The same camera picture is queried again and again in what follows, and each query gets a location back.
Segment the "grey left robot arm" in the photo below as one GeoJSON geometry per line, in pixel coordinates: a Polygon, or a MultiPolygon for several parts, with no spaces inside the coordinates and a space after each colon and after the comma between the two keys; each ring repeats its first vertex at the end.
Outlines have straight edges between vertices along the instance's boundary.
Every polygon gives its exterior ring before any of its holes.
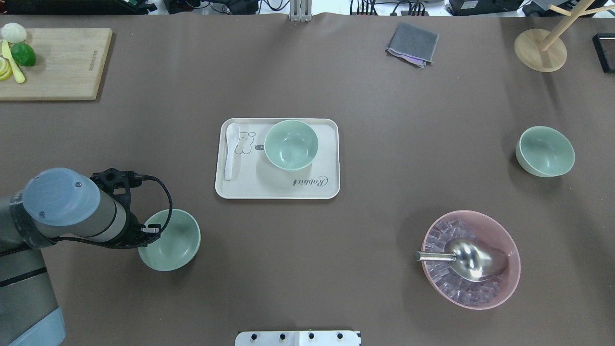
{"type": "Polygon", "coordinates": [[[88,178],[45,170],[1,199],[1,344],[54,346],[65,328],[42,248],[76,241],[133,249],[151,238],[130,212],[144,175],[108,169],[88,178]]]}

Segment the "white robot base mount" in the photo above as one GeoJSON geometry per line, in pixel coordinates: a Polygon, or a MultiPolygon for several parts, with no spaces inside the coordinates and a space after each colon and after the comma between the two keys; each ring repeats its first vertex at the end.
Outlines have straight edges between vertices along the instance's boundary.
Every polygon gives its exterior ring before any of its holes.
{"type": "Polygon", "coordinates": [[[244,331],[238,333],[235,346],[360,346],[359,331],[244,331]]]}

